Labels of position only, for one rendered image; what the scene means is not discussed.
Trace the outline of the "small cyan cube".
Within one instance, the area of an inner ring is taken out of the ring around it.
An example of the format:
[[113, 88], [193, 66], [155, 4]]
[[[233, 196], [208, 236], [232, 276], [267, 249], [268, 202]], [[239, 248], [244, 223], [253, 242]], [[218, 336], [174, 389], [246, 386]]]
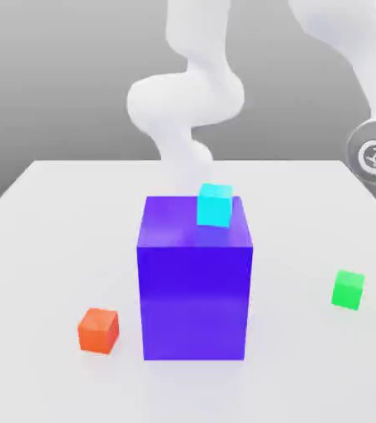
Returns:
[[230, 226], [233, 188], [231, 185], [204, 183], [197, 198], [197, 224], [199, 226]]

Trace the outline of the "small orange cube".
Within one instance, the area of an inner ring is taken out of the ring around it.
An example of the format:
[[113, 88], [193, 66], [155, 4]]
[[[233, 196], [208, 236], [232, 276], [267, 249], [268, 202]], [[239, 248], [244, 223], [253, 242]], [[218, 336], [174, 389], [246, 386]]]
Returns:
[[110, 354], [119, 336], [117, 312], [89, 308], [79, 322], [78, 335], [81, 350]]

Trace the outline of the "small green cube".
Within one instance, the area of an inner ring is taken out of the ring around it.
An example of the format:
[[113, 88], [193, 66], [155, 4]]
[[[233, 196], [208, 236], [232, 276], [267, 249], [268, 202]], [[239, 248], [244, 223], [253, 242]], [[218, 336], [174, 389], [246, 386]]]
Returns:
[[364, 280], [365, 276], [361, 273], [339, 270], [333, 287], [331, 303], [338, 307], [358, 311]]

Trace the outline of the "large purple box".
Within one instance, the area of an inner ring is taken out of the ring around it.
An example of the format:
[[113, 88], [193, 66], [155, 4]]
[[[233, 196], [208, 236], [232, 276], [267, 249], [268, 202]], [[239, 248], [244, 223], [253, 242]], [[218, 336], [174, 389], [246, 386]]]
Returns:
[[195, 197], [148, 197], [136, 246], [146, 360], [242, 360], [253, 243], [242, 201], [227, 228]]

